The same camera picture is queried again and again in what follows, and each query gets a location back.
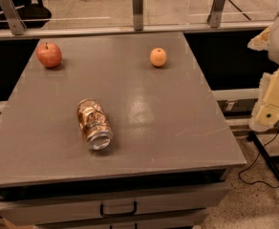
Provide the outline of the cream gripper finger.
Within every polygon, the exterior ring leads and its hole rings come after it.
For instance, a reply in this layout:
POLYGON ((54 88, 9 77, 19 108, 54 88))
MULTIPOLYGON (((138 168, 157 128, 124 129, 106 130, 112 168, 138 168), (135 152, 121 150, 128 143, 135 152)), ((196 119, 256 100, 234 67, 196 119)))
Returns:
POLYGON ((268 39, 271 27, 265 28, 261 33, 253 37, 247 44, 249 49, 255 51, 267 51, 268 50, 268 39))
POLYGON ((249 127, 255 132, 265 132, 279 121, 279 69, 263 73, 259 97, 254 105, 249 127))

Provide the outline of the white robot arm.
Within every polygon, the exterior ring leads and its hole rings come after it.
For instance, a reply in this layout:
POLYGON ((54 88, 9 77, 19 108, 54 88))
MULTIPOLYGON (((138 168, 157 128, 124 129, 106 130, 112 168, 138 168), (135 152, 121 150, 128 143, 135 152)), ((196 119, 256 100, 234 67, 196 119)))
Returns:
MULTIPOLYGON (((268 59, 279 65, 279 16, 273 24, 253 37, 247 46, 255 51, 267 51, 268 59)), ((254 105, 249 127, 265 132, 279 121, 279 68, 274 73, 263 73, 259 96, 254 105)))

